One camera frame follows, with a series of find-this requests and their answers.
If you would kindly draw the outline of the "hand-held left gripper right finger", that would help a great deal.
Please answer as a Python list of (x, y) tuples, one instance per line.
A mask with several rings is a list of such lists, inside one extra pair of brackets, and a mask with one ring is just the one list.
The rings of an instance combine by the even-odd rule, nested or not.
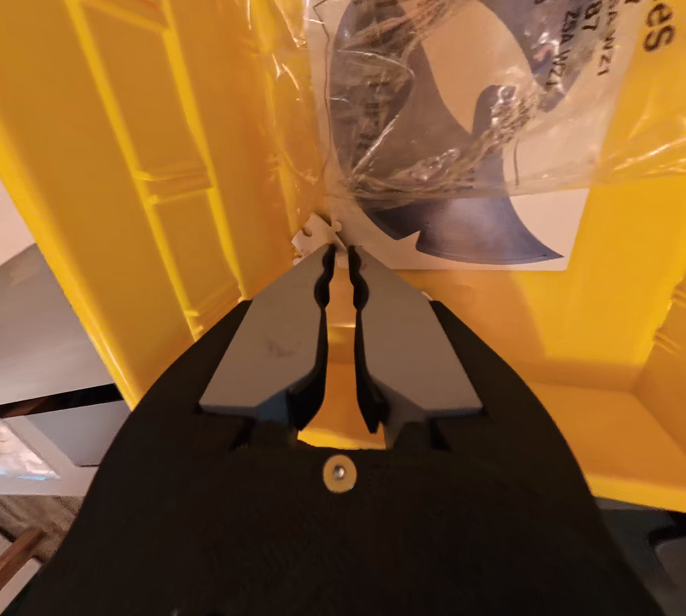
[(371, 433), (482, 411), (432, 302), (360, 246), (348, 249), (357, 403)]

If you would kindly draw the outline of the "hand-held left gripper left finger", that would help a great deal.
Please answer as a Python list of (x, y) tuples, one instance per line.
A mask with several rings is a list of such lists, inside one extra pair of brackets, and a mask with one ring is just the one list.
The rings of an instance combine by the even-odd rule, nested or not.
[(312, 421), (325, 393), (335, 259), (335, 245), (325, 244), (250, 301), (200, 398), (204, 412), (297, 431)]

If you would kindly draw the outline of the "white puzzle piece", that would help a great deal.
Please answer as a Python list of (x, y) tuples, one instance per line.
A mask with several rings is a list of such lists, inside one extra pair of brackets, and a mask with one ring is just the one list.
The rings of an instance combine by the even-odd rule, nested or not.
[(342, 230), (340, 221), (331, 222), (318, 214), (312, 214), (294, 235), (291, 244), (294, 249), (293, 264), (297, 265), (322, 246), (334, 245), (336, 256), (347, 252), (339, 232)]

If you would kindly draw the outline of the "yellow plastic bin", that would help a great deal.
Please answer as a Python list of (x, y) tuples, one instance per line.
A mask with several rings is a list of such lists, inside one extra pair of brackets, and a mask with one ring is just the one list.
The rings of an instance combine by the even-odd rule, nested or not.
[[(1, 0), (1, 184), (129, 406), (333, 220), (296, 50), (273, 0)], [(333, 415), (338, 266), (305, 440), (374, 445)], [(685, 511), (684, 176), (592, 184), (564, 270), (394, 271), (533, 388), (596, 496)]]

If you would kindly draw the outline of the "dark blue plastic ear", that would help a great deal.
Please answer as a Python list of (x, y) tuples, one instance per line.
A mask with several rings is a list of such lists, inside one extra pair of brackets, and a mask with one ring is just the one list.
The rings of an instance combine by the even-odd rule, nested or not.
[(372, 209), (504, 196), (536, 105), (517, 37), (483, 0), (321, 0), (340, 181)]
[(503, 266), (562, 258), (525, 226), (504, 196), (423, 200), (364, 213), (393, 240), (417, 234), (416, 251), (443, 260)]

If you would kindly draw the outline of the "clear plastic bag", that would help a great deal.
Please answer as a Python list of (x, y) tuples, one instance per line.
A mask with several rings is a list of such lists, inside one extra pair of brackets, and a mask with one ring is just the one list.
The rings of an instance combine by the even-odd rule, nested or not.
[(685, 176), (685, 0), (273, 1), (391, 269), (564, 270), (592, 184)]

